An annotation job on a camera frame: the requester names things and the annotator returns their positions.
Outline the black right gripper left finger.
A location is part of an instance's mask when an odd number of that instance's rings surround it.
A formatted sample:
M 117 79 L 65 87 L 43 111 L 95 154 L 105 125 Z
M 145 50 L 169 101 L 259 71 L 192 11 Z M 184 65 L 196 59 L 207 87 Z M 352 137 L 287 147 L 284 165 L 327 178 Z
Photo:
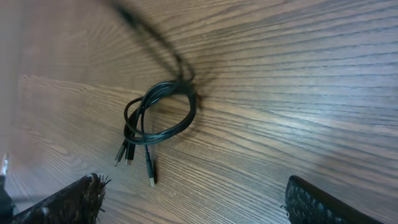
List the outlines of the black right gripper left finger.
M 6 224 L 95 224 L 108 178 L 90 173 L 28 209 L 12 214 Z

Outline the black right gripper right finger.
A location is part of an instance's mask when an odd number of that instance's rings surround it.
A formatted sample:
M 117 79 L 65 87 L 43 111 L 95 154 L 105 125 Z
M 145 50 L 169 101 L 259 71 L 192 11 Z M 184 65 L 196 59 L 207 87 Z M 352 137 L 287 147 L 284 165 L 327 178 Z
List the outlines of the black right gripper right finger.
M 284 208 L 291 224 L 382 224 L 297 175 L 287 182 Z

